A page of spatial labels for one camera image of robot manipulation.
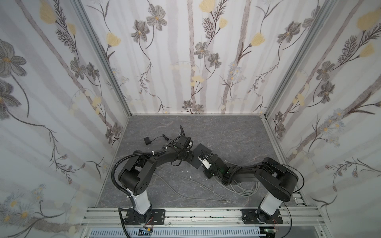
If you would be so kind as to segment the grey network switch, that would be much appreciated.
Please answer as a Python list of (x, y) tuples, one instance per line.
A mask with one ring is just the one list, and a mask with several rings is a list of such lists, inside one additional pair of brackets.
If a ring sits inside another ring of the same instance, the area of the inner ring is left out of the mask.
[(188, 163), (198, 169), (202, 165), (202, 161), (205, 159), (204, 155), (211, 155), (211, 153), (212, 151), (209, 148), (200, 143), (190, 153), (191, 157), (188, 160)]

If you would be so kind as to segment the black power adapter with cable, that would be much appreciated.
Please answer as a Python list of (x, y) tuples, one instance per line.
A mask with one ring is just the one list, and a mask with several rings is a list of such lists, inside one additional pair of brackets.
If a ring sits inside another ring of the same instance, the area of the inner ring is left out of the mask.
[(149, 137), (145, 137), (145, 138), (144, 138), (144, 142), (145, 142), (146, 145), (150, 145), (152, 142), (154, 142), (155, 140), (157, 140), (157, 139), (159, 139), (159, 138), (163, 138), (163, 139), (165, 139), (166, 141), (171, 140), (171, 139), (170, 139), (169, 137), (167, 137), (165, 134), (162, 134), (162, 135), (157, 136), (156, 138), (153, 138), (153, 139), (151, 139), (151, 138), (149, 138)]

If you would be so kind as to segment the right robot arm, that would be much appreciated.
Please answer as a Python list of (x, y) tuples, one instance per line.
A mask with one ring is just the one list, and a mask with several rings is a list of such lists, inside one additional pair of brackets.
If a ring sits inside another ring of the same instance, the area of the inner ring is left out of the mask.
[(269, 157), (255, 165), (229, 167), (217, 155), (202, 150), (198, 160), (207, 178), (214, 177), (223, 186), (258, 182), (267, 189), (254, 214), (254, 220), (260, 224), (275, 220), (279, 206), (290, 201), (299, 180), (296, 173)]

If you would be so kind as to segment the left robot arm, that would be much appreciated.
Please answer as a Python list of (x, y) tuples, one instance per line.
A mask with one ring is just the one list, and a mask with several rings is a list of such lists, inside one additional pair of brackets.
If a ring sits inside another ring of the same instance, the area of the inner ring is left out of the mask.
[(192, 140), (186, 136), (182, 126), (180, 134), (163, 146), (160, 151), (135, 151), (118, 161), (111, 170), (113, 185), (126, 194), (132, 203), (132, 208), (119, 208), (127, 213), (122, 218), (122, 224), (138, 222), (147, 224), (152, 217), (152, 204), (148, 199), (147, 188), (157, 167), (176, 161), (193, 162)]

